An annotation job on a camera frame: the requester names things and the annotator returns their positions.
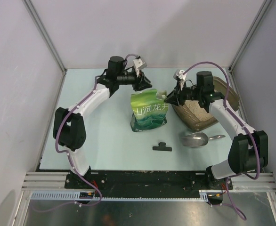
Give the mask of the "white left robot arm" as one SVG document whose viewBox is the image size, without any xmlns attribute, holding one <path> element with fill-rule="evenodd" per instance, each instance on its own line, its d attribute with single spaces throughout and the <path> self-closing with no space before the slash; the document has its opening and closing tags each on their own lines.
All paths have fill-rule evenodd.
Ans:
<svg viewBox="0 0 276 226">
<path fill-rule="evenodd" d="M 152 87 L 151 81 L 143 73 L 145 60 L 133 55 L 133 66 L 127 68 L 127 57 L 112 56 L 107 68 L 94 78 L 93 88 L 79 102 L 69 108 L 59 107 L 55 111 L 53 138 L 57 153 L 65 153 L 76 173 L 75 183 L 86 188 L 91 184 L 87 174 L 89 163 L 82 151 L 86 140 L 85 119 L 104 101 L 109 99 L 121 85 L 131 85 L 134 91 Z"/>
</svg>

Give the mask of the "black bag clip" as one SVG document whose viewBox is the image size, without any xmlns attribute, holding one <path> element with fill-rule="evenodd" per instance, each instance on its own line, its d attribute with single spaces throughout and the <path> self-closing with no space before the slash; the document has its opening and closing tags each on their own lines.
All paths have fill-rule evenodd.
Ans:
<svg viewBox="0 0 276 226">
<path fill-rule="evenodd" d="M 154 151 L 167 151 L 167 152 L 171 152 L 172 151 L 172 147 L 169 147 L 166 145 L 165 142 L 159 142 L 157 146 L 153 146 L 152 150 Z"/>
</svg>

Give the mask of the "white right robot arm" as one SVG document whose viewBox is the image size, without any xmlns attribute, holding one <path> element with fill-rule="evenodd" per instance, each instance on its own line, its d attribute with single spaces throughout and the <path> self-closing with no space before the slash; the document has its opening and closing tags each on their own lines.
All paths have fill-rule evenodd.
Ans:
<svg viewBox="0 0 276 226">
<path fill-rule="evenodd" d="M 177 70 L 173 76 L 177 81 L 173 91 L 165 102 L 174 106 L 184 105 L 187 100 L 198 101 L 206 112 L 210 113 L 224 128 L 232 140 L 228 157 L 219 164 L 209 166 L 204 177 L 205 185 L 215 189 L 221 179 L 247 174 L 255 170 L 257 179 L 260 170 L 268 164 L 268 135 L 248 125 L 230 106 L 226 96 L 215 90 L 213 75 L 209 71 L 196 74 L 196 85 L 188 87 L 186 73 Z"/>
</svg>

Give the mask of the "metal scoop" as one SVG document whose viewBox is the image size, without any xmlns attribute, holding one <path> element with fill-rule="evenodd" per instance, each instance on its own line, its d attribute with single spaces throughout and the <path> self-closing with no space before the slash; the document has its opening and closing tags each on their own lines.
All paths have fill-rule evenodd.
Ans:
<svg viewBox="0 0 276 226">
<path fill-rule="evenodd" d="M 226 136 L 222 134 L 208 137 L 203 132 L 195 132 L 195 133 L 191 133 L 189 135 L 183 136 L 180 139 L 180 141 L 182 145 L 186 147 L 201 147 L 201 146 L 207 145 L 210 140 L 216 140 L 216 139 L 221 139 L 225 137 Z"/>
</svg>

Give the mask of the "green litter bag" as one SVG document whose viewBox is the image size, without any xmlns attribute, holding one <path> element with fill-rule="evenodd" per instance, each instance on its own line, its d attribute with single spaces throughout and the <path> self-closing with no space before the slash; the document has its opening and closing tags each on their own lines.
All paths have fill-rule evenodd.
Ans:
<svg viewBox="0 0 276 226">
<path fill-rule="evenodd" d="M 169 105 L 165 102 L 167 91 L 150 89 L 132 94 L 130 105 L 133 111 L 130 126 L 134 132 L 159 128 L 167 123 Z"/>
</svg>

